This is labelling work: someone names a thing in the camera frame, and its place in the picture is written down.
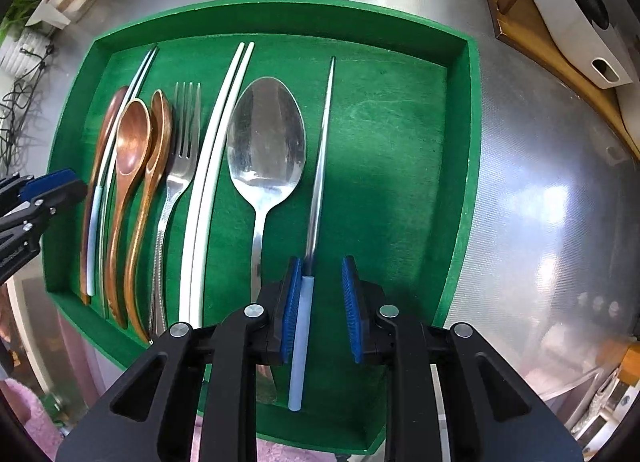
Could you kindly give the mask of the silver chopstick with pale handle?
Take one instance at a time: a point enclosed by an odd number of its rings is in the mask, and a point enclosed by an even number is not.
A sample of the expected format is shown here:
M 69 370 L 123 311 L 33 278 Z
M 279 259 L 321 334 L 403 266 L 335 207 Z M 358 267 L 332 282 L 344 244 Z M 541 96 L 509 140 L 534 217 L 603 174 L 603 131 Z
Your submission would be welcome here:
M 291 362 L 290 387 L 288 388 L 288 410 L 299 412 L 302 408 L 309 331 L 311 323 L 312 299 L 314 298 L 314 259 L 316 258 L 319 237 L 320 218 L 324 181 L 326 180 L 326 147 L 328 146 L 331 104 L 334 87 L 336 58 L 330 61 L 328 82 L 326 83 L 326 98 L 324 98 L 321 118 L 321 130 L 314 169 L 314 188 L 309 211 L 309 222 L 305 256 L 300 278 L 300 292 L 298 300 L 297 321 Z

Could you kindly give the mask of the white storage box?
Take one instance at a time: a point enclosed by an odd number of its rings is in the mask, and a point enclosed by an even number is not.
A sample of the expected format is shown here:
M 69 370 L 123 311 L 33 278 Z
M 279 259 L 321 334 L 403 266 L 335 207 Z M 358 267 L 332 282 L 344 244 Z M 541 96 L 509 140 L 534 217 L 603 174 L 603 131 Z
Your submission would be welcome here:
M 552 40 L 600 89 L 637 84 L 639 15 L 631 0 L 533 0 Z

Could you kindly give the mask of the large silver metal spoon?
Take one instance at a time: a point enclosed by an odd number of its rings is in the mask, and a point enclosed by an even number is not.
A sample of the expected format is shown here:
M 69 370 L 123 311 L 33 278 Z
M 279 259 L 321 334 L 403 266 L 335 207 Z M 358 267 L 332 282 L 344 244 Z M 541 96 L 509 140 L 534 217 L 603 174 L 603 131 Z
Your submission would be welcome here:
M 296 189 L 306 163 L 299 105 L 281 80 L 263 76 L 243 90 L 231 117 L 227 160 L 236 191 L 255 212 L 250 301 L 262 290 L 262 245 L 269 212 Z

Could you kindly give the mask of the green wooden utensil tray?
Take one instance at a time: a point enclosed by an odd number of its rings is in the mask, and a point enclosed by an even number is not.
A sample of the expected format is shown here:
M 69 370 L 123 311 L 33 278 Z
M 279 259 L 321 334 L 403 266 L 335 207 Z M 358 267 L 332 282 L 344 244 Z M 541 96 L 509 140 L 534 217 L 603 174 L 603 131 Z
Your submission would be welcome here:
M 91 174 L 108 103 L 150 49 L 141 89 L 201 85 L 211 114 L 236 48 L 245 77 L 281 80 L 298 102 L 307 156 L 329 124 L 303 407 L 258 404 L 260 438 L 363 454 L 384 437 L 384 373 L 349 347 L 341 262 L 404 312 L 446 320 L 469 241 L 480 167 L 480 57 L 472 38 L 412 14 L 347 0 L 216 0 L 161 12 L 91 45 L 67 96 L 49 170 Z

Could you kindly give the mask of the dark wooden spoon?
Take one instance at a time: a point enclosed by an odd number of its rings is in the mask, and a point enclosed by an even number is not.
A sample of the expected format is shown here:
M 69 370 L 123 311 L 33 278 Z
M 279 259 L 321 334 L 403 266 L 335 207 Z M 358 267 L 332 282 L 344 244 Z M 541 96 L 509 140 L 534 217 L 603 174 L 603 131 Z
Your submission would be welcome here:
M 80 298 L 81 298 L 82 304 L 84 304 L 85 306 L 88 306 L 91 303 L 91 296 L 89 295 L 88 289 L 87 289 L 88 282 L 87 282 L 86 263 L 88 260 L 89 224 L 90 224 L 93 195 L 94 195 L 94 192 L 96 191 L 96 181 L 98 180 L 99 168 L 104 155 L 106 140 L 115 122 L 117 111 L 120 105 L 122 104 L 122 100 L 124 100 L 127 89 L 128 89 L 128 86 L 124 85 L 121 88 L 117 89 L 116 92 L 114 93 L 110 101 L 110 104 L 107 107 L 106 113 L 102 121 L 99 136 L 98 136 L 98 139 L 96 140 L 96 151 L 94 152 L 92 171 L 89 178 L 88 192 L 86 196 L 84 221 L 82 222 L 82 235 L 81 235 L 81 248 L 80 248 L 80 269 L 79 269 Z

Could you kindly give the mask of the silver metal fork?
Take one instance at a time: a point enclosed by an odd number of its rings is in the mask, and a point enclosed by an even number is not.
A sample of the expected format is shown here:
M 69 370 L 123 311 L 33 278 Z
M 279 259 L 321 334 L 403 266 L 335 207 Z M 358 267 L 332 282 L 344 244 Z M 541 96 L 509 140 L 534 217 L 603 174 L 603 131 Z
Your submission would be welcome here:
M 152 296 L 149 327 L 155 340 L 167 328 L 165 304 L 165 238 L 171 214 L 180 196 L 190 186 L 198 162 L 201 128 L 201 84 L 175 86 L 174 125 L 166 166 L 165 202 L 160 211 L 154 245 Z

